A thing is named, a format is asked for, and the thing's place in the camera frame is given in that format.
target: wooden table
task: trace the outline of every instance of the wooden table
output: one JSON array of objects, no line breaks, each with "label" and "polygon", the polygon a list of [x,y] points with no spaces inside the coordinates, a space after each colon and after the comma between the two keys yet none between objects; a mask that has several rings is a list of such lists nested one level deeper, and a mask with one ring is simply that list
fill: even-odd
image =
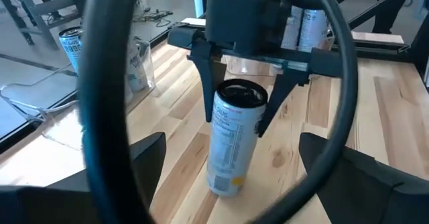
[{"label": "wooden table", "polygon": [[[313,76],[309,85],[296,87],[259,139],[240,194],[219,198],[206,183],[210,126],[204,122],[198,72],[186,54],[165,44],[154,50],[158,88],[127,117],[131,142],[155,131],[164,131],[168,139],[150,211],[158,223],[244,223],[305,174],[299,135],[328,135],[341,81]],[[271,76],[246,78],[272,89]],[[359,106],[347,145],[429,179],[429,96],[414,66],[360,59],[359,80]],[[45,186],[82,168],[78,150],[35,136],[2,155],[0,184]],[[329,220],[314,197],[290,223]]]}]

